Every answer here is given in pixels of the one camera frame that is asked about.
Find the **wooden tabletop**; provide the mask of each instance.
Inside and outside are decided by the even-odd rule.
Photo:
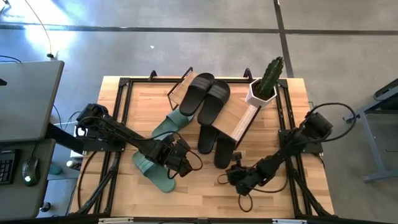
[[[120,77],[104,77],[98,103],[108,108],[112,114]],[[309,110],[304,81],[301,78],[287,79],[296,125]],[[171,112],[167,93],[174,83],[135,83],[129,105],[127,127],[150,137],[151,132],[165,116]],[[229,84],[231,94],[234,89],[248,88],[248,84]],[[123,92],[119,114],[122,114],[126,90]],[[285,109],[284,96],[281,96]],[[245,135],[238,151],[242,152],[244,166],[251,166],[260,158],[275,153],[279,149],[277,132],[280,129],[276,101],[261,110]],[[180,134],[187,140],[191,149],[197,152],[200,125],[194,119]],[[238,195],[232,185],[220,185],[217,177],[224,170],[213,165],[214,151],[200,155],[204,162],[202,170],[191,172],[184,178],[176,177],[173,192],[161,192],[150,180],[144,177],[132,163],[132,155],[137,149],[128,144],[122,154],[116,183],[112,217],[212,217],[212,218],[293,218],[293,206],[289,185],[276,194],[251,192],[253,210],[244,213],[238,206]],[[86,202],[98,185],[104,153],[97,153],[88,164],[81,185],[81,201]],[[330,213],[333,213],[325,171],[319,158],[303,154],[303,164],[307,185],[317,200]],[[193,167],[200,164],[194,156],[188,154]],[[283,186],[286,179],[285,165],[281,165],[276,176],[261,189],[276,190]],[[302,194],[297,187],[300,208],[304,211]],[[105,188],[103,203],[106,204],[108,186]],[[77,210],[77,194],[73,196],[71,212]],[[248,208],[249,200],[242,198],[242,206]]]

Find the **desk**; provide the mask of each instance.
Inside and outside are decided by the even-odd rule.
[[[39,158],[39,183],[26,187],[22,178],[22,165],[28,160],[36,142],[22,142],[2,146],[2,149],[19,149],[18,165],[15,169],[14,183],[0,186],[0,220],[21,220],[35,218],[39,214],[47,187],[47,174],[55,147],[54,139],[44,139],[37,143],[34,156]]]
[[[104,77],[98,103],[106,106],[112,114],[120,77]],[[309,110],[304,81],[301,78],[288,79],[290,99],[296,125]],[[150,137],[152,130],[171,112],[167,93],[174,83],[135,83],[129,105],[127,127],[137,133]],[[231,94],[242,100],[246,97],[248,84],[229,84]],[[285,108],[284,96],[281,96]],[[124,100],[121,102],[122,113]],[[276,152],[279,148],[277,132],[280,129],[275,100],[261,110],[242,140],[238,151],[243,154],[244,166],[251,166],[260,158]],[[180,134],[196,151],[200,125],[194,119]],[[202,170],[192,172],[186,177],[176,177],[176,189],[169,194],[162,193],[132,163],[132,155],[137,149],[128,145],[122,153],[113,201],[112,217],[213,217],[213,218],[293,218],[292,199],[289,187],[276,194],[251,192],[253,210],[240,211],[238,195],[231,185],[220,185],[217,177],[224,170],[213,165],[214,151],[201,155]],[[88,164],[81,185],[81,201],[84,203],[93,193],[100,179],[104,153],[97,153]],[[188,154],[193,167],[199,163]],[[325,171],[321,162],[313,155],[303,155],[307,185],[324,208],[333,213]],[[276,190],[285,182],[285,166],[282,165],[274,179],[262,189]],[[300,208],[304,211],[302,195],[298,189]],[[77,194],[73,197],[71,212],[77,210]],[[106,204],[108,187],[105,188],[102,206]],[[247,208],[248,200],[242,200]]]

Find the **gray floor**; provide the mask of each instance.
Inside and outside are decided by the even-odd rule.
[[[0,25],[37,23],[24,1],[9,1],[12,8],[3,10]],[[45,24],[53,25],[278,29],[273,0],[29,2]],[[398,30],[395,0],[279,2],[285,29]],[[49,34],[53,53],[65,61],[55,102],[63,121],[97,100],[105,75],[148,76],[151,70],[159,75],[181,75],[193,66],[198,72],[236,77],[249,67],[260,76],[272,58],[283,55],[279,34],[62,30]],[[396,35],[287,34],[286,40],[293,75],[305,79],[308,98],[315,104],[339,101],[358,108],[371,100],[375,90],[397,77]],[[0,29],[0,54],[27,62],[47,60],[48,51],[40,26]],[[347,113],[344,109],[332,107],[321,112],[335,121],[336,133],[346,128],[340,120]],[[397,222],[398,179],[362,181],[362,176],[376,167],[361,125],[344,139],[323,146],[336,214]],[[65,187],[66,183],[57,181]],[[47,197],[51,198],[50,189]],[[57,203],[66,208],[69,195]]]

